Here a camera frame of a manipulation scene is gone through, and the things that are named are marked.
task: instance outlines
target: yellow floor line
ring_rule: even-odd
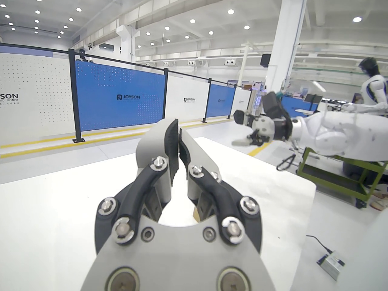
[[[55,138],[55,139],[46,139],[46,140],[30,141],[30,142],[15,143],[15,144],[5,144],[5,145],[1,145],[0,148],[5,149],[7,147],[20,147],[20,146],[27,146],[29,144],[45,143],[45,142],[67,140],[67,139],[73,139],[73,138],[74,138],[74,136],[71,135],[69,137],[62,137],[62,138]]]
[[[248,153],[249,156],[255,156],[256,154],[258,154],[260,151],[263,151],[266,147],[268,147],[268,145],[270,145],[272,142],[270,143],[265,143],[263,144],[261,147],[257,147],[255,150],[251,151]]]
[[[195,124],[195,125],[186,125],[186,126],[182,126],[182,128],[190,128],[190,127],[195,127],[195,126],[206,126],[206,125],[213,124],[213,123],[230,122],[230,121],[215,121],[215,122],[201,123],[201,124]],[[67,144],[60,144],[60,145],[57,145],[57,146],[54,145],[52,147],[43,147],[43,148],[32,149],[32,150],[11,152],[11,153],[6,153],[6,154],[1,154],[0,155],[0,159],[10,158],[10,157],[13,157],[13,156],[20,156],[20,155],[24,155],[24,154],[32,154],[32,153],[38,153],[38,152],[44,152],[44,151],[63,149],[63,148],[67,148],[67,147],[79,146],[79,145],[96,143],[96,142],[103,142],[103,141],[124,139],[124,138],[129,138],[129,137],[136,137],[136,136],[139,136],[139,135],[143,135],[144,133],[145,132],[140,132],[140,133],[134,133],[134,134],[119,135],[119,136],[116,136],[116,137],[108,137],[108,138],[103,138],[103,139],[88,140],[86,142],[80,142],[80,143],[67,143]]]
[[[183,123],[190,123],[190,122],[200,122],[200,120],[197,119],[197,120],[192,120],[192,121],[186,121],[186,122],[183,122]],[[101,135],[101,134],[109,134],[109,133],[117,133],[117,132],[134,131],[134,130],[140,130],[140,129],[145,129],[145,128],[148,128],[148,127],[152,127],[153,125],[155,125],[155,123],[147,125],[147,126],[140,126],[140,127],[131,128],[131,129],[121,129],[121,130],[103,131],[103,132],[95,132],[95,133],[85,133],[85,132],[82,132],[82,136],[83,137],[89,137],[89,136],[93,136],[93,135]],[[30,141],[30,142],[15,143],[15,144],[4,144],[4,145],[1,145],[0,148],[1,149],[5,149],[5,148],[8,148],[8,147],[21,147],[21,146],[27,146],[29,144],[45,143],[45,142],[59,141],[59,140],[68,140],[68,139],[73,139],[73,138],[74,138],[74,136],[70,135],[70,136],[67,136],[67,137],[54,138],[54,139],[45,139],[45,140]]]

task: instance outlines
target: workbench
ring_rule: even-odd
[[[276,290],[289,291],[315,184],[211,140],[196,141],[219,166],[224,181],[258,201],[263,223],[261,257]],[[194,205],[187,198],[186,170],[181,162],[179,167],[172,200],[159,222],[191,226],[196,224]],[[135,154],[129,154],[0,185],[0,290],[80,290],[96,258],[98,204],[131,183],[136,173]]]
[[[305,179],[311,180],[316,184],[326,186],[330,189],[339,191],[343,194],[352,196],[356,198],[355,206],[359,209],[366,208],[367,202],[372,195],[374,189],[383,175],[387,162],[367,162],[355,159],[347,159],[341,156],[331,156],[330,159],[335,159],[338,161],[346,162],[352,165],[359,166],[363,168],[363,173],[358,180],[353,180],[339,174],[329,172],[319,168],[316,164],[319,162],[308,164],[307,160],[309,154],[317,154],[313,149],[307,147],[302,155],[302,162],[299,164],[298,170],[296,171],[298,176],[301,176]],[[369,189],[366,190],[363,183],[368,175],[369,171],[374,171],[377,173],[376,178],[374,179],[372,185]]]

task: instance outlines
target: joyson logo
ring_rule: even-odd
[[[183,102],[194,103],[195,98],[183,98]]]
[[[135,99],[140,99],[140,96],[139,95],[122,95],[122,94],[118,94],[116,96],[116,98],[118,100],[135,100]]]

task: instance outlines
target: green cart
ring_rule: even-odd
[[[334,174],[306,164],[307,158],[310,153],[316,154],[316,152],[314,152],[311,148],[306,148],[305,151],[303,152],[303,160],[301,164],[299,164],[296,174],[316,184],[320,184],[330,189],[337,190],[341,193],[355,197],[356,198],[355,206],[359,209],[367,207],[367,201],[372,195],[377,184],[379,184],[381,176],[383,175],[385,171],[385,167],[387,166],[387,163],[388,163],[387,161],[367,162],[367,161],[360,161],[360,160],[354,160],[354,159],[346,159],[341,156],[330,157],[330,158],[363,168],[363,173],[360,179],[356,181],[356,180],[349,179],[345,176],[340,176],[338,174]],[[369,192],[367,193],[367,190],[364,187],[363,183],[369,171],[375,171],[377,173],[377,176],[374,182],[372,183],[372,185],[370,186]]]

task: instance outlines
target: white pegboard panel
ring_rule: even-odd
[[[0,54],[0,145],[75,132],[69,60]]]

